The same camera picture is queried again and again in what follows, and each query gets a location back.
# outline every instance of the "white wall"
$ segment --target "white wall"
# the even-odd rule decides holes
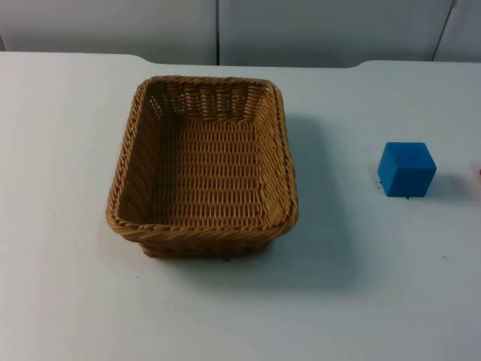
[[[481,0],[455,3],[435,60],[481,62]]]
[[[220,61],[343,67],[369,59],[431,60],[450,3],[220,0]]]
[[[216,63],[215,0],[0,0],[6,50]]]

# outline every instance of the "basket bottom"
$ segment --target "basket bottom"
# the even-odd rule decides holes
[[[157,250],[152,247],[140,244],[142,251],[152,258],[234,258],[251,256],[253,254],[261,253],[271,242],[267,241],[262,244],[256,244],[255,247],[242,248],[227,248],[223,250]]]

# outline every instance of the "blue block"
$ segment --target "blue block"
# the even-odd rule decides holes
[[[377,169],[388,197],[424,197],[435,172],[424,143],[386,143]]]

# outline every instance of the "foam cube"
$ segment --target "foam cube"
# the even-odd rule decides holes
[[[386,143],[377,169],[388,197],[424,197],[435,172],[424,143]]]

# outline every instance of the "basket rim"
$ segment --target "basket rim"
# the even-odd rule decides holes
[[[198,227],[198,226],[181,226],[169,225],[162,223],[134,223],[119,217],[119,202],[123,194],[124,181],[129,168],[131,154],[127,151],[126,145],[135,141],[136,134],[133,133],[134,127],[141,115],[142,106],[147,90],[157,83],[205,83],[205,84],[225,84],[225,83],[251,83],[256,86],[265,86],[265,91],[272,91],[277,106],[276,124],[280,128],[282,136],[280,147],[283,149],[284,155],[284,175],[286,186],[290,198],[289,210],[285,212],[284,217],[277,223],[267,224],[265,226],[259,224],[254,226],[216,226],[216,227]],[[133,238],[131,241],[142,241],[155,236],[170,235],[169,238],[177,238],[180,235],[195,236],[198,238],[211,237],[215,235],[217,238],[232,238],[242,234],[250,238],[273,238],[289,231],[298,219],[298,195],[295,185],[295,171],[292,162],[292,155],[289,150],[289,142],[286,131],[286,118],[283,108],[282,94],[279,88],[270,80],[255,79],[247,77],[191,77],[184,75],[161,75],[151,77],[144,80],[137,88],[134,98],[132,99],[132,107],[126,125],[119,160],[116,165],[115,175],[107,200],[107,209],[105,211],[107,223],[116,233],[126,237]]]

